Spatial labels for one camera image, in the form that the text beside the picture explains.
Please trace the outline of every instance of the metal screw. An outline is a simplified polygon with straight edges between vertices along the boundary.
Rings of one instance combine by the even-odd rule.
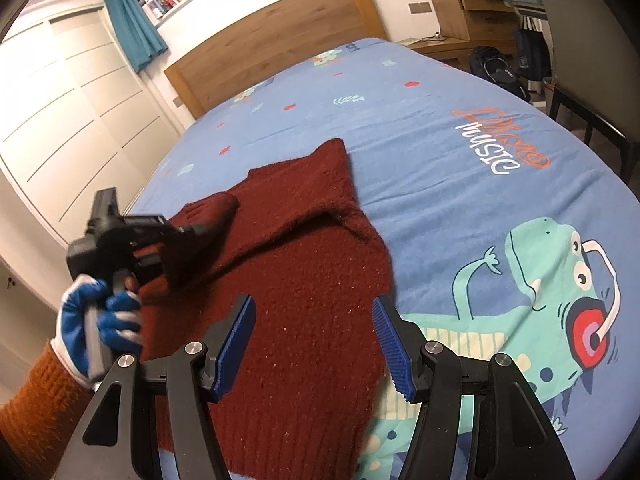
[[[127,366],[131,366],[135,360],[136,359],[133,355],[124,354],[123,356],[120,356],[120,359],[118,359],[118,366],[126,368]]]
[[[444,350],[442,343],[437,341],[427,341],[427,344],[424,346],[424,349],[430,354],[439,354]]]
[[[509,366],[511,364],[511,358],[507,354],[496,354],[495,362],[500,366]]]
[[[202,343],[200,341],[192,341],[190,343],[187,343],[187,345],[184,347],[184,351],[187,352],[187,354],[197,354],[200,350],[202,350]]]

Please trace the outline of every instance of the chair backrest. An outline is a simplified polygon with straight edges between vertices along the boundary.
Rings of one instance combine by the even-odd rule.
[[[556,82],[640,141],[640,57],[602,0],[543,0]]]

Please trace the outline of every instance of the blue bed sheet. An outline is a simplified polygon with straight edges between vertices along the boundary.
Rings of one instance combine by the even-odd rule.
[[[509,353],[576,478],[595,480],[640,414],[640,206],[529,104],[405,47],[360,40],[207,113],[134,211],[171,216],[333,137],[344,139],[360,206],[389,248],[402,316],[459,354]],[[455,479],[465,475],[470,409],[465,397]],[[396,478],[416,416],[386,380],[354,478]]]

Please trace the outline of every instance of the red headphone ear cup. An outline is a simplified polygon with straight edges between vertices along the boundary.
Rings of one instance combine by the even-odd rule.
[[[602,340],[596,331],[607,317],[604,302],[595,298],[579,298],[566,317],[566,336],[575,361],[583,368],[593,368],[607,353],[609,338]]]

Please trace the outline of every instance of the teal curtain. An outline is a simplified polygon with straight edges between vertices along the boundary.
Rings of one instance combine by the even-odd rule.
[[[137,0],[104,0],[116,38],[136,73],[168,50]]]

